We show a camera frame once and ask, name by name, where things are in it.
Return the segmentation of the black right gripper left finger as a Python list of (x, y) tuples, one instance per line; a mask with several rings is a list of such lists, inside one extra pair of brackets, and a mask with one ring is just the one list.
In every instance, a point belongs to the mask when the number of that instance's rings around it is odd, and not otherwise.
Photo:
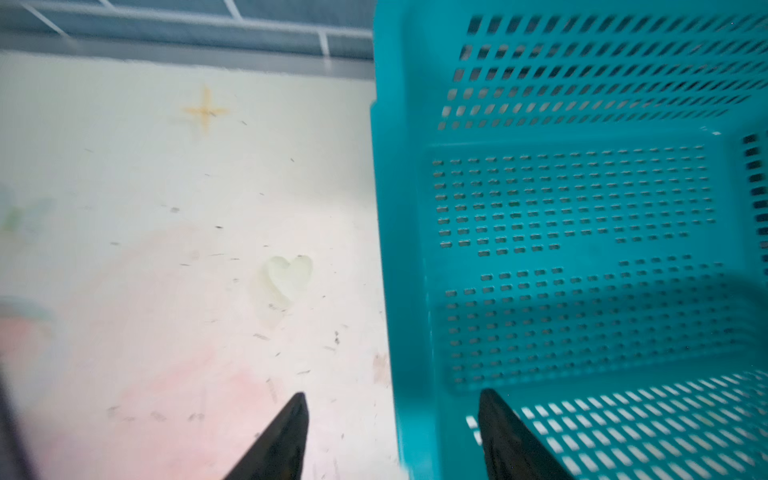
[(309, 429), (303, 392), (294, 394), (254, 444), (226, 475), (226, 480), (299, 480)]

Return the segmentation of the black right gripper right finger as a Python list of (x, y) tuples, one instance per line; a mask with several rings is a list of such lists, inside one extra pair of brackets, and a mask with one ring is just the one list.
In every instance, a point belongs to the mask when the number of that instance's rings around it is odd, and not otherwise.
[(490, 480), (572, 480), (493, 389), (480, 393), (478, 425)]

